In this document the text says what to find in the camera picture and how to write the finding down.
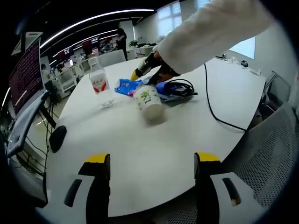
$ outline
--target bottle label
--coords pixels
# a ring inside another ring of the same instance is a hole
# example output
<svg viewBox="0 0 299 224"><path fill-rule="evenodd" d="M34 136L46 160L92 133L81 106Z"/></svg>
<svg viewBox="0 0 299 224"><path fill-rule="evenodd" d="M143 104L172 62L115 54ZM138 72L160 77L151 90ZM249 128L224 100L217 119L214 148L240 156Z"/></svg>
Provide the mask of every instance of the bottle label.
<svg viewBox="0 0 299 224"><path fill-rule="evenodd" d="M92 81L93 89L96 94L109 89L108 82L105 78L100 78Z"/></svg>

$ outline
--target computer monitor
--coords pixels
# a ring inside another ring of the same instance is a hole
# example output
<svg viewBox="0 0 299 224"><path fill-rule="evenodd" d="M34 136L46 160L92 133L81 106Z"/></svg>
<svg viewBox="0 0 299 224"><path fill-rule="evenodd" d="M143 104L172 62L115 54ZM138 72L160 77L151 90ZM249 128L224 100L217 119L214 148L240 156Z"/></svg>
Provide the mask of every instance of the computer monitor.
<svg viewBox="0 0 299 224"><path fill-rule="evenodd" d="M9 77L11 100L15 114L17 114L37 92L44 89L39 47L40 38L27 49Z"/></svg>

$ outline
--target white table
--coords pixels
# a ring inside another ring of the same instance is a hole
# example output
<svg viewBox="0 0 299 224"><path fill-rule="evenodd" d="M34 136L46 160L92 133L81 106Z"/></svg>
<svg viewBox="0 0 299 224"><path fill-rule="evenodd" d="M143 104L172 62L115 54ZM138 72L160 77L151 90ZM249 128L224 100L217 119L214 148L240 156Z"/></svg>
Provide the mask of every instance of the white table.
<svg viewBox="0 0 299 224"><path fill-rule="evenodd" d="M140 61L106 67L110 86L119 78L130 78ZM260 101L264 77L217 59L206 66L215 115L247 128ZM110 217L153 208L194 186L194 153L209 152L224 160L244 132L212 117L203 66L180 78L191 81L198 96L172 108L165 106L166 121L149 125L132 98L118 93L114 93L113 106L99 109L89 77L84 76L57 123L67 127L67 135L61 149L49 155L48 188L77 174L90 155L101 153L111 154Z"/></svg>

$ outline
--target window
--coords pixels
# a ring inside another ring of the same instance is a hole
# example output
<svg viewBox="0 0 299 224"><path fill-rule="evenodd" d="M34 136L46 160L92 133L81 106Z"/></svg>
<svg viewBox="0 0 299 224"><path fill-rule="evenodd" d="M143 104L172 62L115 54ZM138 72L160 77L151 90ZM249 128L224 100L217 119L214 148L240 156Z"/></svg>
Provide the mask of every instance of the window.
<svg viewBox="0 0 299 224"><path fill-rule="evenodd" d="M196 0L197 8L201 8L205 6L210 0Z"/></svg>
<svg viewBox="0 0 299 224"><path fill-rule="evenodd" d="M254 59L254 53L256 50L256 37L254 36L245 41L242 41L233 46L230 50Z"/></svg>
<svg viewBox="0 0 299 224"><path fill-rule="evenodd" d="M175 1L161 9L158 14L158 34L166 36L182 23L181 6L179 1Z"/></svg>

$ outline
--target black computer mouse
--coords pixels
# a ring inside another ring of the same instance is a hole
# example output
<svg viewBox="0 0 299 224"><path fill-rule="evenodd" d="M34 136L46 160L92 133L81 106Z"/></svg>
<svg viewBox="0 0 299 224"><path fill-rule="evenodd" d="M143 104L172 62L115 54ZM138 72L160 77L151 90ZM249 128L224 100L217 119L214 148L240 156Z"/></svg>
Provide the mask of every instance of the black computer mouse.
<svg viewBox="0 0 299 224"><path fill-rule="evenodd" d="M248 63L245 60L241 61L241 65L244 66L245 68L248 67Z"/></svg>
<svg viewBox="0 0 299 224"><path fill-rule="evenodd" d="M56 153L62 146L66 132L67 131L65 126L59 126L55 129L55 131L53 131L52 135L49 138L50 146L53 153Z"/></svg>

